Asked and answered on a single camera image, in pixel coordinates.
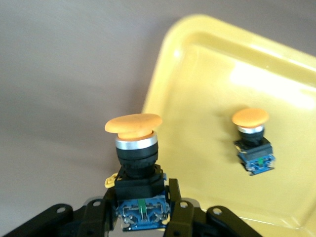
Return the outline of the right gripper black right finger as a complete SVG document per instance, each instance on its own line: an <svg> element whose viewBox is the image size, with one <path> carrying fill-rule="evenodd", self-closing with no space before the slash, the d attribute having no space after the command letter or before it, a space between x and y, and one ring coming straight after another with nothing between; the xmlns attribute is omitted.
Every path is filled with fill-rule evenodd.
<svg viewBox="0 0 316 237"><path fill-rule="evenodd" d="M194 207L181 198L177 179L169 179L168 195L171 207L170 221L164 237L191 237L193 233Z"/></svg>

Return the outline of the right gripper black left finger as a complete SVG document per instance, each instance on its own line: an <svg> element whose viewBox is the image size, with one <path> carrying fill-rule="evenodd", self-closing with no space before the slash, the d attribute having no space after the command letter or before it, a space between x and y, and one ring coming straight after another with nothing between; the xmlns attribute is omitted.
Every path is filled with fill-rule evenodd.
<svg viewBox="0 0 316 237"><path fill-rule="evenodd" d="M108 237L114 229L117 200L114 188L106 191L102 198L93 198L86 206L81 222L82 237Z"/></svg>

